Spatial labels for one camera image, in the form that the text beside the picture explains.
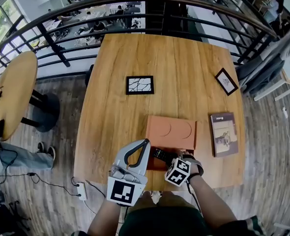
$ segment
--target floor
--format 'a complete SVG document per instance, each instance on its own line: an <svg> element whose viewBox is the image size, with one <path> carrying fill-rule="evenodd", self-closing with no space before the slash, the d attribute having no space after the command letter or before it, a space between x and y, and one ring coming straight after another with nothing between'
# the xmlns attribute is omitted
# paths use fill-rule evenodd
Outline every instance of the floor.
<svg viewBox="0 0 290 236"><path fill-rule="evenodd" d="M43 180L64 185L71 193L76 193L70 180L86 91L84 76L39 81L36 89L41 93L53 92L59 96L61 112L57 126L42 134L33 127L21 124L9 142L31 151L35 151L39 141L44 141L47 146L53 145L57 150L54 168L34 172ZM284 232L276 229L274 222L290 225L290 95L280 101L273 101L275 94L285 89L278 89L258 102L243 96L246 123L244 183L241 186L215 189L238 219L258 215L267 235L281 235ZM283 118L283 106L286 106L289 115L287 121ZM26 169L9 170L10 174L26 172ZM106 193L105 186L96 186ZM30 235L66 236L76 230L85 231L94 217L77 197L69 196L59 187L41 182L34 184L27 176L8 177L1 188L7 202L19 200L25 216L31 218ZM88 206L97 212L103 196L88 185L87 195ZM194 202L188 193L180 195Z"/></svg>

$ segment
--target framed artwork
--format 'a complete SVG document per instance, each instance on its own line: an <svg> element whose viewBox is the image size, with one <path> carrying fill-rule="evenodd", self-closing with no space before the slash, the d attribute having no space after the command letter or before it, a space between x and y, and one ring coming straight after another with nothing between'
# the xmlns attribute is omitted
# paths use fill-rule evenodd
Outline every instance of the framed artwork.
<svg viewBox="0 0 290 236"><path fill-rule="evenodd" d="M154 94L153 76L127 76L126 94Z"/></svg>
<svg viewBox="0 0 290 236"><path fill-rule="evenodd" d="M224 68L219 71L219 73L215 76L215 79L227 95L231 95L238 89L238 86Z"/></svg>

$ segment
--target shoe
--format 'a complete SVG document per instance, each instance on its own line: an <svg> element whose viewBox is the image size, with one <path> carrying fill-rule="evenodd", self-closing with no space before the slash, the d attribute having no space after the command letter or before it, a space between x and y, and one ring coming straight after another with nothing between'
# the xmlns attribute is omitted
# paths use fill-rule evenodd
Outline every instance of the shoe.
<svg viewBox="0 0 290 236"><path fill-rule="evenodd" d="M39 142L37 148L37 153L45 153L45 145L43 142Z"/></svg>
<svg viewBox="0 0 290 236"><path fill-rule="evenodd" d="M55 158L56 158L56 150L55 150L54 147L50 146L48 148L47 154L49 154L50 156L52 156L53 157L53 161L55 161Z"/></svg>

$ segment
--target book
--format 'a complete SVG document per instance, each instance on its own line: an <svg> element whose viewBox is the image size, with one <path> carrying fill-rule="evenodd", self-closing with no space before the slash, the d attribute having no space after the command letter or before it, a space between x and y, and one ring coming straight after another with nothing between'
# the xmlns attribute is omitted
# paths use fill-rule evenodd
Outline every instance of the book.
<svg viewBox="0 0 290 236"><path fill-rule="evenodd" d="M238 153L237 131L233 113L210 116L213 128L214 156L223 157Z"/></svg>

